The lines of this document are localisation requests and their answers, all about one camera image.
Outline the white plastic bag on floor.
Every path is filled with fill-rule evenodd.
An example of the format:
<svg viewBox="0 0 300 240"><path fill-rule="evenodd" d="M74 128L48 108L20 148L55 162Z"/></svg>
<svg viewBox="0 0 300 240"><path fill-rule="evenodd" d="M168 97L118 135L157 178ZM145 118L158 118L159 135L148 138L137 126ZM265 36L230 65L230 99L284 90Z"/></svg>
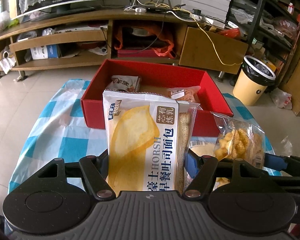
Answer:
<svg viewBox="0 0 300 240"><path fill-rule="evenodd" d="M284 92L279 88L275 88L270 93L270 98L277 108L292 109L292 94Z"/></svg>

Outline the black storage shelf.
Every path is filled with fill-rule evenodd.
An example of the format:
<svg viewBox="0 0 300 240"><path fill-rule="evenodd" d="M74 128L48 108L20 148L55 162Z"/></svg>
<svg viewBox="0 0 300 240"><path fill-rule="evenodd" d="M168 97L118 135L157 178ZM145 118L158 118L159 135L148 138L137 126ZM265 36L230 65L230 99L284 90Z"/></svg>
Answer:
<svg viewBox="0 0 300 240"><path fill-rule="evenodd" d="M276 69L279 86L297 49L300 36L300 0L231 0L226 25L239 28L248 53L262 58Z"/></svg>

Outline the yellow toast bread package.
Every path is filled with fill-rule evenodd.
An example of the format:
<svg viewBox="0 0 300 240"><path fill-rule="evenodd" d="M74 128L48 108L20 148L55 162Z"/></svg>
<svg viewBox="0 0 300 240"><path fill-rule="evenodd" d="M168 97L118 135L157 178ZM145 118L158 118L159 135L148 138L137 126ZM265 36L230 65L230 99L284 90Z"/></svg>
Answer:
<svg viewBox="0 0 300 240"><path fill-rule="evenodd" d="M185 155L198 107L159 94L103 92L107 182L116 194L183 191Z"/></svg>

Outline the blue white carton box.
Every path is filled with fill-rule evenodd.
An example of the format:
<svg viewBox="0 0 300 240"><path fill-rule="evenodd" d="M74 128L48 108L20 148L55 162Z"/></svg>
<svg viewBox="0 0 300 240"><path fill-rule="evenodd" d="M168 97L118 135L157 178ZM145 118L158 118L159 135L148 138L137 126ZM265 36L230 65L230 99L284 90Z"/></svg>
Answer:
<svg viewBox="0 0 300 240"><path fill-rule="evenodd" d="M39 46L30 49L33 60L55 59L61 57L61 51L57 44Z"/></svg>

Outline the blue white checkered tablecloth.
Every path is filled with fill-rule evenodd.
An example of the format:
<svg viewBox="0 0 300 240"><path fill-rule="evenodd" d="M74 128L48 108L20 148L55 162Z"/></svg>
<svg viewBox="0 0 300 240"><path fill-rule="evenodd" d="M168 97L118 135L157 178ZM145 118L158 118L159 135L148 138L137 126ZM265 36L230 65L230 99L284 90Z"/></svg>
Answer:
<svg viewBox="0 0 300 240"><path fill-rule="evenodd" d="M68 81L46 105L23 146L9 191L16 189L53 159L76 163L87 155L98 156L108 150L106 127L89 128L83 118L81 98L88 86L82 80ZM97 115L102 121L103 92L101 113Z"/></svg>

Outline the orange plastic bag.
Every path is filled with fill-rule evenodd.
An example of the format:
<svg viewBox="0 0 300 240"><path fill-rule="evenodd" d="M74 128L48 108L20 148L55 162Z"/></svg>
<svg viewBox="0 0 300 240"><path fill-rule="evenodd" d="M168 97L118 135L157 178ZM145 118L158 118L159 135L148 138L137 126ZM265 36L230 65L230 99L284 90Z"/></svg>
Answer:
<svg viewBox="0 0 300 240"><path fill-rule="evenodd" d="M137 25L118 27L113 37L118 58L145 57L175 59L174 37L163 26Z"/></svg>

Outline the small brown white snack packet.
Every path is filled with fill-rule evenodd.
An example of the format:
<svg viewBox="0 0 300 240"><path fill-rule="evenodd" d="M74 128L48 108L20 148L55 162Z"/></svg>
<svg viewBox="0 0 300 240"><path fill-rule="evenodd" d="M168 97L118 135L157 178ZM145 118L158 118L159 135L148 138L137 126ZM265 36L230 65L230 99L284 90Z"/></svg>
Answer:
<svg viewBox="0 0 300 240"><path fill-rule="evenodd" d="M134 93L139 91L140 82L141 78L138 76L113 75L106 89Z"/></svg>

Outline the waffle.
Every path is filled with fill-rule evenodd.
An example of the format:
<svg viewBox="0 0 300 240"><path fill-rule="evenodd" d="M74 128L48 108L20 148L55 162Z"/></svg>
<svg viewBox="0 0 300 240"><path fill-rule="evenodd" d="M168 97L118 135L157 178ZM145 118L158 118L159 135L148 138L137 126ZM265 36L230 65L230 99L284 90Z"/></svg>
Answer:
<svg viewBox="0 0 300 240"><path fill-rule="evenodd" d="M214 156L219 160L243 159L255 168L263 168L265 134L259 127L227 115L213 113L219 135Z"/></svg>

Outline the dried meat snack bag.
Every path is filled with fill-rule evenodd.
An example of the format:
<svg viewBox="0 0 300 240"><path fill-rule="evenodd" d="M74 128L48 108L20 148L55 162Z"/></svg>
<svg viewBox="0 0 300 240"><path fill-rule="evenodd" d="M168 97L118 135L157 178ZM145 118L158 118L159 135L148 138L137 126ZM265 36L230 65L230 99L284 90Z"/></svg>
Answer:
<svg viewBox="0 0 300 240"><path fill-rule="evenodd" d="M200 86L192 87L177 87L177 88L168 88L168 96L171 99L177 101L187 101L200 103L197 93L200 91Z"/></svg>

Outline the yellow trash bin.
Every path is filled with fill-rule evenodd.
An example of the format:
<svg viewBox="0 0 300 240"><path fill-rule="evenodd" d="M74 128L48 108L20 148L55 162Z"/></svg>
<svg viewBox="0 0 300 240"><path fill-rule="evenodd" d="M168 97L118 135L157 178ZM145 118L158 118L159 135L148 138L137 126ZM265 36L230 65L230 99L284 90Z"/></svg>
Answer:
<svg viewBox="0 0 300 240"><path fill-rule="evenodd" d="M275 79L275 73L267 65L248 55L243 59L232 93L245 106L253 106Z"/></svg>

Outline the wooden TV stand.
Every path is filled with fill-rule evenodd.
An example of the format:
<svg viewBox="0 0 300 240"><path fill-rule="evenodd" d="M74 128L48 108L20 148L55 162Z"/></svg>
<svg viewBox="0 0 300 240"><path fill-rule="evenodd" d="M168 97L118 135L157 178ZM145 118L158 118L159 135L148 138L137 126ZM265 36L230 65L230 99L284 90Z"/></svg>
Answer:
<svg viewBox="0 0 300 240"><path fill-rule="evenodd" d="M106 30L84 30L39 36L29 40L17 41L19 34L27 31L41 31L52 27L68 27L76 23L107 23ZM113 37L118 27L125 25L157 25L163 26L174 37L175 59L126 57L126 60L146 61L154 63L179 64L186 67L205 68L237 74L245 56L248 44L239 40L222 36L211 31L207 23L190 23L177 19L171 13L151 14L136 13L120 9L98 10L69 16L62 16L39 22L25 22L0 34L0 52L8 46L16 59L13 71L61 69L71 67L98 66L105 59L117 59L113 47ZM27 49L52 44L68 44L74 42L106 42L106 55L82 52L67 58L43 59L26 62L24 56Z"/></svg>

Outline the round white cake package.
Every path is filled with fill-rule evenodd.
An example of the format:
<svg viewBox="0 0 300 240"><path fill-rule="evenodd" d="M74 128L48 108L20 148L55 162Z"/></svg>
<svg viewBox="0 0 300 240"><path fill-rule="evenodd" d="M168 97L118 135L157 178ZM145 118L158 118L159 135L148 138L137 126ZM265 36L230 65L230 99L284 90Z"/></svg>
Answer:
<svg viewBox="0 0 300 240"><path fill-rule="evenodd" d="M211 142L205 142L200 140L190 141L190 150L193 151L199 157L209 155L215 157L214 154L215 144Z"/></svg>

